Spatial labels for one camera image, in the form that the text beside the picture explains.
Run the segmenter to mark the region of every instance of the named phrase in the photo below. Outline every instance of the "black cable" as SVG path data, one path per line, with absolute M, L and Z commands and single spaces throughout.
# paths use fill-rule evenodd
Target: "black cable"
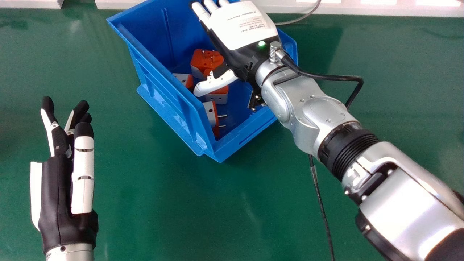
M 276 26 L 284 26 L 284 25 L 293 24 L 293 23 L 299 22 L 299 21 L 307 18 L 308 16 L 312 15 L 316 11 L 316 9 L 320 6 L 321 2 L 322 2 L 322 0 L 317 0 L 316 4 L 313 7 L 313 9 L 311 9 L 311 11 L 307 12 L 305 15 L 303 15 L 301 17 L 298 17 L 296 19 L 290 20 L 290 21 L 275 23 Z
M 319 202 L 319 208 L 321 209 L 322 219 L 324 220 L 325 233 L 327 234 L 327 241 L 329 242 L 330 257 L 332 261 L 335 261 L 334 245 L 332 244 L 332 236 L 330 235 L 329 222 L 325 215 L 324 204 L 322 203 L 321 192 L 319 191 L 319 183 L 317 182 L 316 166 L 314 165 L 313 156 L 308 154 L 309 157 L 309 170 L 313 176 L 314 188 L 316 189 L 317 201 Z
M 292 71 L 296 72 L 298 75 L 306 76 L 316 80 L 357 82 L 358 84 L 356 85 L 353 92 L 351 93 L 351 95 L 345 103 L 345 107 L 347 109 L 351 106 L 352 102 L 354 101 L 354 98 L 356 98 L 356 96 L 362 88 L 362 85 L 364 84 L 364 80 L 359 76 L 327 75 L 305 72 L 295 64 L 295 62 L 290 58 L 289 55 L 285 55 L 284 57 L 282 57 L 281 61 L 285 66 L 290 68 Z

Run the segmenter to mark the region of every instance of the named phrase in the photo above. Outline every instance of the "screw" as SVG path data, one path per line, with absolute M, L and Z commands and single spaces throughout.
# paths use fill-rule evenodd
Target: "screw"
M 269 47 L 269 61 L 273 64 L 279 61 L 276 56 L 276 51 L 280 49 L 280 47 L 281 45 L 277 41 L 273 41 Z

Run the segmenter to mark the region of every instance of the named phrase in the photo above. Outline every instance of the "robotic hand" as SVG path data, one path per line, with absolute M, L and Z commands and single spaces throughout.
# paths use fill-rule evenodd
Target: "robotic hand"
M 94 141 L 88 109 L 81 101 L 64 129 L 50 97 L 44 97 L 40 109 L 51 157 L 31 162 L 31 216 L 47 261 L 94 260 L 98 216 L 92 210 Z
M 347 110 L 353 96 L 344 105 L 322 92 L 314 79 L 327 76 L 298 68 L 275 25 L 252 2 L 203 4 L 209 12 L 198 2 L 191 7 L 226 64 L 200 82 L 195 95 L 236 78 L 250 82 L 249 108 L 269 106 L 297 147 L 341 181 L 359 206 L 356 225 L 386 259 L 464 260 L 462 196 L 364 129 Z

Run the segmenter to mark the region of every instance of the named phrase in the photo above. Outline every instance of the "blue bin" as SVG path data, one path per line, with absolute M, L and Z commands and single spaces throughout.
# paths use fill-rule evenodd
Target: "blue bin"
M 189 5 L 190 0 L 148 0 L 107 19 L 126 41 L 140 78 L 137 92 L 171 126 L 198 156 L 206 154 L 223 162 L 232 153 L 273 123 L 268 107 L 253 113 L 247 108 L 249 83 L 229 86 L 226 105 L 218 114 L 227 114 L 216 140 L 202 102 L 172 73 L 191 73 L 195 49 L 214 50 L 207 34 Z M 279 31 L 285 50 L 296 61 L 296 43 Z

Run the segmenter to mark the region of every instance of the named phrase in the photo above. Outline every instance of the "green table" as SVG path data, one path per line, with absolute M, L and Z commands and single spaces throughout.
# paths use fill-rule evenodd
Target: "green table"
M 49 156 L 44 95 L 62 124 L 79 100 L 90 103 L 96 260 L 328 260 L 308 159 L 291 133 L 274 123 L 223 164 L 195 156 L 136 93 L 127 47 L 105 21 L 117 12 L 0 10 L 0 260 L 44 259 L 29 203 L 29 162 Z M 463 19 L 334 15 L 284 27 L 303 68 L 362 75 L 355 117 L 461 192 L 463 29 Z M 321 86 L 345 100 L 354 85 Z M 317 166 L 337 260 L 382 260 L 354 224 L 355 204 Z

